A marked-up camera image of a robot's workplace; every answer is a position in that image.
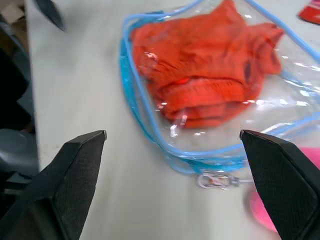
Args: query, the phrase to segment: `table surface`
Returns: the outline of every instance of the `table surface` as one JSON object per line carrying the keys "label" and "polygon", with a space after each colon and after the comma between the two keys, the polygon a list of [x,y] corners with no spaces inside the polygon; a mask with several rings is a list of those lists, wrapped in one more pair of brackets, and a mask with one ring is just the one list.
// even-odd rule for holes
{"label": "table surface", "polygon": [[[248,210],[252,185],[204,190],[171,170],[125,102],[118,66],[126,15],[185,0],[56,0],[66,32],[27,0],[38,152],[43,169],[63,143],[96,130],[107,140],[81,240],[278,240]],[[320,49],[319,27],[299,20],[304,1],[259,0]],[[249,177],[248,170],[238,173]]]}

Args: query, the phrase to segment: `transparent zipper pouch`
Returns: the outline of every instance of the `transparent zipper pouch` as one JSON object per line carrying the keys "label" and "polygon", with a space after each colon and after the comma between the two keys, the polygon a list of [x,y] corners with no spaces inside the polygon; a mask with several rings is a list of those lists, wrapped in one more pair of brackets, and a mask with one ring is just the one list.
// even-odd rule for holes
{"label": "transparent zipper pouch", "polygon": [[130,15],[119,63],[140,128],[181,173],[243,168],[242,129],[317,130],[320,55],[252,0]]}

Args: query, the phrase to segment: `red object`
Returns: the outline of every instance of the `red object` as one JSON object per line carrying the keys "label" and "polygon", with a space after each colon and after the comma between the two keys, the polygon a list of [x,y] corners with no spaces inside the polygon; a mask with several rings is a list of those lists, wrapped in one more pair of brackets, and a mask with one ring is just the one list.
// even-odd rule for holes
{"label": "red object", "polygon": [[307,22],[320,24],[320,0],[311,1],[298,16]]}
{"label": "red object", "polygon": [[[320,148],[302,147],[301,151],[306,155],[313,164],[320,169]],[[269,217],[267,210],[256,191],[250,196],[250,208],[254,218],[269,230],[277,232],[275,225]]]}
{"label": "red object", "polygon": [[283,33],[272,23],[248,26],[224,0],[209,14],[136,29],[133,59],[170,122],[215,127],[257,99],[267,74],[280,73],[274,47]]}

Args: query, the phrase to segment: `orange cloth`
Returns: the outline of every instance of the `orange cloth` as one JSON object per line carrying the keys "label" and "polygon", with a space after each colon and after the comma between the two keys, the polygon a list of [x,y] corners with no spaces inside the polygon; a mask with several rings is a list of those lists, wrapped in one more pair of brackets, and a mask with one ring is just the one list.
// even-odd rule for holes
{"label": "orange cloth", "polygon": [[224,0],[210,14],[137,28],[132,53],[170,122],[214,127],[257,99],[265,75],[280,73],[274,47],[283,33],[272,23],[248,26],[234,2]]}

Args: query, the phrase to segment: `pink object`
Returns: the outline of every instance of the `pink object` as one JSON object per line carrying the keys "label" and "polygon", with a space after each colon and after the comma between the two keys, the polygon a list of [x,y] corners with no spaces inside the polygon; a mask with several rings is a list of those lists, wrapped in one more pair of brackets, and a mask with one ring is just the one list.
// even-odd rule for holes
{"label": "pink object", "polygon": [[[320,169],[320,148],[302,147],[300,150],[306,155],[313,164]],[[271,221],[265,206],[257,193],[252,192],[250,196],[250,208],[254,218],[269,230],[277,232],[275,225]]]}

